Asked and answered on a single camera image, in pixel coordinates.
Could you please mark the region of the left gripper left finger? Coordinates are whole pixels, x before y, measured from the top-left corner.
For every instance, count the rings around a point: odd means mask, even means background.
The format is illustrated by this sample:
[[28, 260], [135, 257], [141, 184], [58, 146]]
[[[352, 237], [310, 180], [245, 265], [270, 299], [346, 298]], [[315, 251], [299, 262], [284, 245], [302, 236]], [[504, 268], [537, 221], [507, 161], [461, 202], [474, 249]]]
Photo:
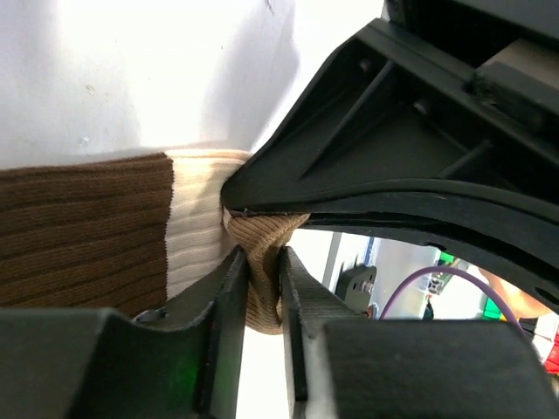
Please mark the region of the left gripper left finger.
[[164, 308], [4, 309], [4, 418], [233, 418], [248, 264], [233, 251]]

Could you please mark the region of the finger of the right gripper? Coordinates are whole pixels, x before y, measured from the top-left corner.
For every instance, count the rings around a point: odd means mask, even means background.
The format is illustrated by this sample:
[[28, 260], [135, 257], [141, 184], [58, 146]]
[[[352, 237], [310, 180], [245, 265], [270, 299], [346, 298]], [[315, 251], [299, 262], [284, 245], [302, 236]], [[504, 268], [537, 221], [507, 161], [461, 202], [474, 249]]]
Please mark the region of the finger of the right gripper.
[[223, 187], [239, 212], [346, 210], [364, 197], [558, 215], [558, 148], [466, 90], [473, 70], [377, 19], [323, 64], [271, 139]]
[[304, 227], [432, 246], [504, 278], [558, 311], [558, 269], [537, 256], [451, 223], [397, 214], [328, 214], [309, 217]]

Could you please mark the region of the beige brown striped sock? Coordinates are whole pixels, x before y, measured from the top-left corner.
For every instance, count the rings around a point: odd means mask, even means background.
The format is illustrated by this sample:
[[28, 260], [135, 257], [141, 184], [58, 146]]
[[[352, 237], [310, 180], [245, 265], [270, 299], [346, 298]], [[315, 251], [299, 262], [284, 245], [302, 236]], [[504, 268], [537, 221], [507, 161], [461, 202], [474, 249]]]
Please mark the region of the beige brown striped sock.
[[240, 150], [176, 149], [1, 173], [1, 303], [113, 307], [128, 316], [163, 306], [235, 246], [251, 269], [246, 324], [281, 330], [280, 249], [306, 215], [234, 216], [224, 182]]

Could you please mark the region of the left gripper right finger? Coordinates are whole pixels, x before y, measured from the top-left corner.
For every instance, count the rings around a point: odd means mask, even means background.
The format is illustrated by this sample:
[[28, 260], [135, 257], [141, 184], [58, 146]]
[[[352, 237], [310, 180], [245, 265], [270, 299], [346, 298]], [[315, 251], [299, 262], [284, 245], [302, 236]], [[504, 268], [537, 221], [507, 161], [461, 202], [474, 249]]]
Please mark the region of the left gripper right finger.
[[279, 257], [293, 418], [555, 418], [558, 400], [520, 328], [372, 320]]

